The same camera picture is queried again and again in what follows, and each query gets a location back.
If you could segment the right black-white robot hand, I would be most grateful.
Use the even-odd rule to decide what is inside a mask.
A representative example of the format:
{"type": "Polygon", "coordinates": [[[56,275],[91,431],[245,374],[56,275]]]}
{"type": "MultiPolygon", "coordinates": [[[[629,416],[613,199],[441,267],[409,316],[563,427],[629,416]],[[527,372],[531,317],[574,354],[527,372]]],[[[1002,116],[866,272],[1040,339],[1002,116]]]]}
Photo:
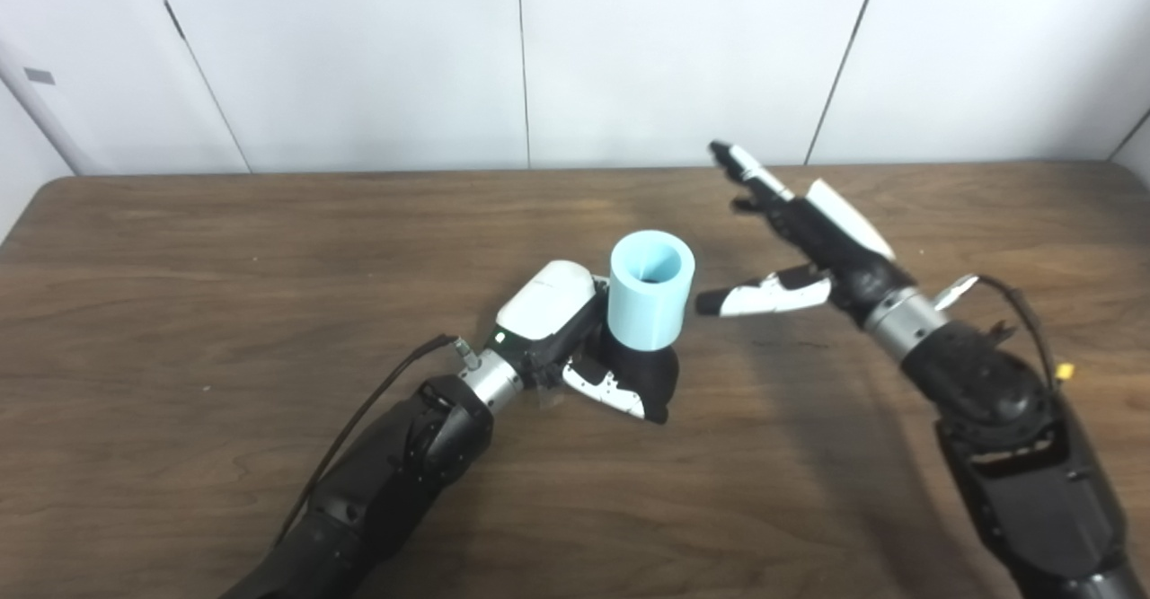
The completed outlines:
{"type": "Polygon", "coordinates": [[[917,287],[890,244],[828,182],[813,182],[800,197],[739,145],[714,140],[708,149],[728,179],[747,190],[734,199],[733,210],[764,218],[806,260],[739,286],[699,293],[693,302],[699,315],[764,315],[830,302],[862,327],[888,297],[917,287]]]}

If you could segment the left black-white robot hand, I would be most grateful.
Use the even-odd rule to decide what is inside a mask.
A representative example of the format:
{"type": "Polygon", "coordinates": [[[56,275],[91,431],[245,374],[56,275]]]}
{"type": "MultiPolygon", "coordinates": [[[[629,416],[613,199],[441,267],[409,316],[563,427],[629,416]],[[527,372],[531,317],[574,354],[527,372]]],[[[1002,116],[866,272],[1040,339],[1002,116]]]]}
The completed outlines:
{"type": "Polygon", "coordinates": [[[672,346],[624,346],[608,325],[606,279],[570,260],[551,260],[503,305],[467,385],[492,412],[523,390],[568,387],[664,427],[677,390],[672,346]]]}

